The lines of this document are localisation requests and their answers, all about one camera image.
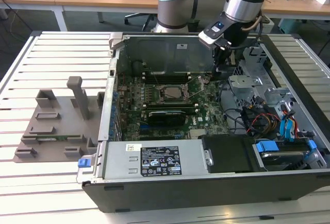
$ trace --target warning symbol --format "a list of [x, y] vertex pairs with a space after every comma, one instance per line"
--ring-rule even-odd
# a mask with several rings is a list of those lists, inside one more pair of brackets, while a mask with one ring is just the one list
[[142, 161], [142, 166], [150, 166], [150, 161], [149, 160], [143, 160]]

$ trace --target desk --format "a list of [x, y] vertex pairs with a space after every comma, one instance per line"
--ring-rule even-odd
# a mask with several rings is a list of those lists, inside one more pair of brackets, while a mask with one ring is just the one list
[[328, 20], [330, 5], [315, 0], [265, 0], [263, 13], [270, 18]]
[[[157, 13], [158, 0], [5, 0], [13, 9], [53, 11], [61, 31], [67, 31], [65, 11]], [[0, 9], [8, 8], [0, 1]]]
[[[158, 0], [5, 0], [13, 9], [51, 10], [61, 31], [67, 31], [65, 11], [157, 13]], [[0, 2], [0, 9], [7, 6]], [[266, 0], [262, 7], [270, 18], [328, 20], [330, 5], [314, 0]]]

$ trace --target white label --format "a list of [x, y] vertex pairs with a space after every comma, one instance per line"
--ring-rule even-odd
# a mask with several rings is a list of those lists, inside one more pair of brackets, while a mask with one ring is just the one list
[[175, 166], [175, 167], [169, 167], [169, 171], [180, 171], [181, 168], [179, 166]]
[[177, 49], [187, 49], [188, 48], [188, 44], [177, 44], [176, 48]]
[[126, 151], [140, 151], [142, 144], [126, 144]]

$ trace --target black plastic cover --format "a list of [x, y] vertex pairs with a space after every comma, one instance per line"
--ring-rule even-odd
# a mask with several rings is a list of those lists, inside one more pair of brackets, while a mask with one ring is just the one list
[[204, 135], [202, 143], [211, 153], [213, 166], [208, 166], [211, 174], [263, 171], [252, 147], [255, 141], [247, 135]]

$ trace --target power supply label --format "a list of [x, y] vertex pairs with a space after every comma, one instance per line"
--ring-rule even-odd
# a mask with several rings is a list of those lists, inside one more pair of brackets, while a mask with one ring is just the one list
[[141, 175], [182, 175], [179, 147], [141, 148]]

